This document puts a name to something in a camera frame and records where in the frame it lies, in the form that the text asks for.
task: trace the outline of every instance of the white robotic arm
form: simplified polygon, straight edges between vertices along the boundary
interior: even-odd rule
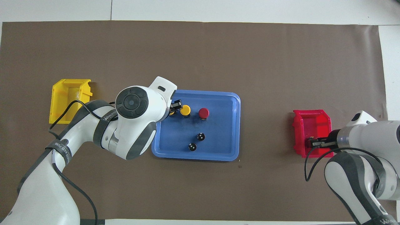
[[[342,150],[325,167],[325,179],[361,225],[398,225],[377,199],[400,200],[400,121],[376,121],[358,112],[346,127],[335,130],[326,142],[335,147],[364,149],[377,156]]]
[[[53,165],[62,171],[87,141],[126,160],[138,157],[153,140],[155,123],[169,115],[176,89],[157,77],[149,87],[121,91],[115,108],[102,100],[89,102],[86,107],[99,118],[81,107],[22,178],[17,201],[1,225],[79,225],[78,208]]]

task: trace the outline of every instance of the red button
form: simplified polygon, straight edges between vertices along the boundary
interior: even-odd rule
[[[207,108],[201,108],[201,109],[199,110],[200,119],[205,120],[205,119],[207,119],[207,117],[208,117],[209,115],[210,115],[210,112],[208,111]]]

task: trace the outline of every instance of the yellow round object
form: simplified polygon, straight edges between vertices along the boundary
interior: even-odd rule
[[[183,116],[187,116],[187,115],[189,115],[190,114],[190,107],[188,106],[188,105],[183,105],[183,107],[180,109],[180,113],[183,115]]]

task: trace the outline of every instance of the blue plastic tray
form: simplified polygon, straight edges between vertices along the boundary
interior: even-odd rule
[[[231,92],[177,90],[172,102],[181,99],[190,106],[190,117],[179,112],[157,123],[152,152],[163,158],[233,161],[239,155],[240,98]],[[199,118],[201,108],[208,108],[206,120]],[[198,133],[206,138],[199,141]],[[190,151],[190,143],[197,149]]]

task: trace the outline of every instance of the yellow bin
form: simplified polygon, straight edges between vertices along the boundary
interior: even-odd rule
[[[90,79],[62,79],[53,85],[49,123],[54,123],[73,100],[87,103],[93,93],[90,92]],[[68,124],[82,105],[74,103],[58,123]]]

